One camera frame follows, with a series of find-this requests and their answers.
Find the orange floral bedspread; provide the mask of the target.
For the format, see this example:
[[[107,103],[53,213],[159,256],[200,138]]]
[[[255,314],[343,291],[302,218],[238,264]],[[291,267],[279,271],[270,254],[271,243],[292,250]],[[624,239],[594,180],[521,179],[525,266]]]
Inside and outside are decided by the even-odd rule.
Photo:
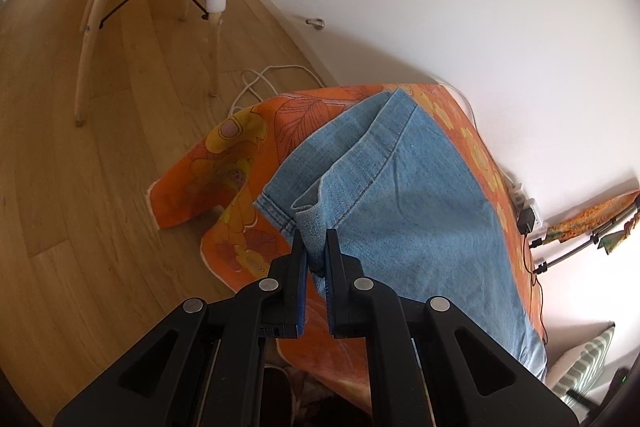
[[[518,293],[542,340],[540,302],[526,272],[530,254],[518,233],[499,169],[448,90],[434,84],[296,92],[241,110],[218,124],[152,185],[148,199],[157,225],[168,229],[220,208],[216,225],[201,241],[207,268],[234,291],[262,279],[270,263],[290,251],[293,239],[286,239],[257,210],[257,197],[285,159],[314,132],[366,98],[395,90],[405,91],[434,119],[497,211]],[[364,342],[330,335],[324,288],[318,289],[315,283],[307,297],[306,313],[303,336],[279,340],[279,355],[293,367],[297,378],[312,377],[357,407],[368,409]]]

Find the black power adapter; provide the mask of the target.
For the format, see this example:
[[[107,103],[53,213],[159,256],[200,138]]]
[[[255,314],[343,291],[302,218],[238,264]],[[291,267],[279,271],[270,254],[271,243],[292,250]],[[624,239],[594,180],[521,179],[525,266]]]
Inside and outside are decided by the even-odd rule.
[[[535,228],[535,223],[536,215],[532,208],[523,208],[518,214],[518,221],[516,221],[516,225],[518,226],[518,231],[521,235],[527,236],[529,233],[532,233]]]

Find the green striped white pillow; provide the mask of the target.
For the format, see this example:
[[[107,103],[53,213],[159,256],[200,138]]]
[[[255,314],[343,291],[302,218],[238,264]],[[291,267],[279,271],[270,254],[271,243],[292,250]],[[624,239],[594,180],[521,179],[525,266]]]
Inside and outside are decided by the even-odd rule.
[[[592,388],[603,371],[614,333],[612,323],[601,334],[566,351],[548,369],[547,387],[573,411],[579,411],[580,405],[568,392],[574,390],[585,395]]]

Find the orange patterned scarf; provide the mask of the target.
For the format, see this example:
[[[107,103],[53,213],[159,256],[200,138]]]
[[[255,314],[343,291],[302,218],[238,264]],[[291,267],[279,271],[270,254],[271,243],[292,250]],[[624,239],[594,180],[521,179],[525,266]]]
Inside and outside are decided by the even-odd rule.
[[[600,204],[587,208],[573,218],[557,225],[550,225],[542,243],[544,245],[555,241],[564,243],[577,236],[590,234],[593,230],[605,225],[606,222],[627,209],[638,196],[639,191],[616,196],[606,202],[600,202]]]

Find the green patterned scarf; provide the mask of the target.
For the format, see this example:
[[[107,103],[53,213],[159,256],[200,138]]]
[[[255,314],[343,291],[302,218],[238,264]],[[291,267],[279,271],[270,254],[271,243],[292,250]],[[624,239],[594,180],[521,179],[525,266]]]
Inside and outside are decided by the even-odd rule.
[[[632,231],[634,231],[634,228],[638,225],[639,222],[640,211],[637,211],[634,214],[634,217],[629,219],[624,224],[623,228],[620,229],[620,231],[608,233],[603,236],[602,239],[600,239],[598,248],[603,249],[608,255],[611,254],[617,246],[620,246],[623,241],[626,241],[626,239],[628,239],[629,235]]]

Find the white power strip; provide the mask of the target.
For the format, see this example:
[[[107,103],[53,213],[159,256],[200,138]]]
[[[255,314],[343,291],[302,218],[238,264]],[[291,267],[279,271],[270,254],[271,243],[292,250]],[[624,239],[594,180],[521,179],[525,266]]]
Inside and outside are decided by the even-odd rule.
[[[536,223],[533,232],[541,230],[544,227],[544,220],[542,220],[536,200],[527,195],[527,192],[525,191],[525,188],[521,183],[515,184],[509,188],[509,196],[511,199],[512,207],[514,208],[516,213],[516,221],[518,221],[518,214],[521,212],[521,210],[523,208],[530,207],[534,210],[534,213],[536,215]]]

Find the light blue denim pants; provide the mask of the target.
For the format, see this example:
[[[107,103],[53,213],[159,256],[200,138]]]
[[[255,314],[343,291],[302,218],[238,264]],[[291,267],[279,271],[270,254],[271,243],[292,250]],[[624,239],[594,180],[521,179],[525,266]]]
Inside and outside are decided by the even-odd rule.
[[[530,373],[544,344],[512,274],[498,213],[454,144],[402,90],[347,109],[293,150],[257,197],[286,239],[300,236],[318,289],[324,246],[416,301],[449,299]]]

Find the metal door stopper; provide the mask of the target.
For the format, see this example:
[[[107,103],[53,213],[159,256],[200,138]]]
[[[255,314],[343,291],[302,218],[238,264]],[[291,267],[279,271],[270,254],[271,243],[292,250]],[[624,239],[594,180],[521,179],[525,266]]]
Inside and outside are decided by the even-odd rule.
[[[315,30],[322,30],[326,27],[326,22],[322,18],[307,18],[305,24],[314,28]]]

